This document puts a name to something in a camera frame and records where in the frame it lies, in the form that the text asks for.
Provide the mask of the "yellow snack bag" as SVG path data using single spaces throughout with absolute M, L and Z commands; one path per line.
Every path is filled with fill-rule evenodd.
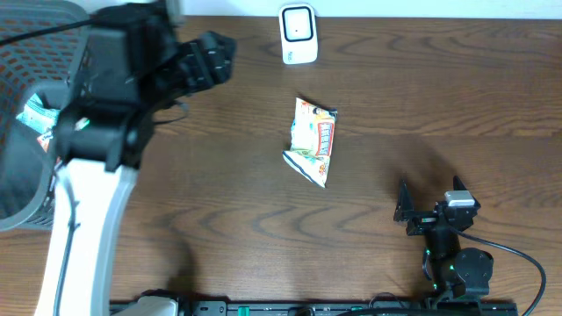
M 291 126 L 291 145 L 282 152 L 285 162 L 311 183 L 326 188 L 334 145 L 336 109 L 297 97 Z

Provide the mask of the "teal snack packet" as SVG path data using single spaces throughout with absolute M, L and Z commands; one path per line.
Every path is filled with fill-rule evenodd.
M 33 94 L 26 102 L 22 112 L 16 119 L 22 124 L 32 128 L 39 134 L 44 134 L 56 125 L 60 111 L 46 108 L 37 94 Z

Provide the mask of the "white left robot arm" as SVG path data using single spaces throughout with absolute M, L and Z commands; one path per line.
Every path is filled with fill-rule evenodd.
M 85 87 L 59 114 L 61 162 L 38 315 L 106 315 L 119 226 L 154 114 L 227 82 L 236 43 L 216 32 L 181 42 L 163 1 L 107 7 L 88 21 Z

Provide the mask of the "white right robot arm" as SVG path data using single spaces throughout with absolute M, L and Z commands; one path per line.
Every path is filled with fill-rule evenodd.
M 486 251 L 462 248 L 458 236 L 473 225 L 480 203 L 458 176 L 430 211 L 416 211 L 405 181 L 400 181 L 393 220 L 407 224 L 408 236 L 425 240 L 422 268 L 446 300 L 481 298 L 489 294 L 494 259 Z

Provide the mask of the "grey plastic basket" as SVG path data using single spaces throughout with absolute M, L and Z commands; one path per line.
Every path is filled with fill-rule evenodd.
M 68 104 L 86 54 L 88 29 L 76 28 L 1 45 L 1 228 L 48 230 L 54 217 L 51 131 L 16 119 L 37 94 L 46 108 Z

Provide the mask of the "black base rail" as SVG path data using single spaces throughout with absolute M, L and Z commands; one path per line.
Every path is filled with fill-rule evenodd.
M 441 303 L 436 308 L 396 300 L 370 303 L 227 303 L 224 301 L 179 302 L 149 296 L 131 304 L 115 304 L 110 315 L 176 316 L 339 316 L 339 315 L 500 315 L 518 314 L 512 303 Z

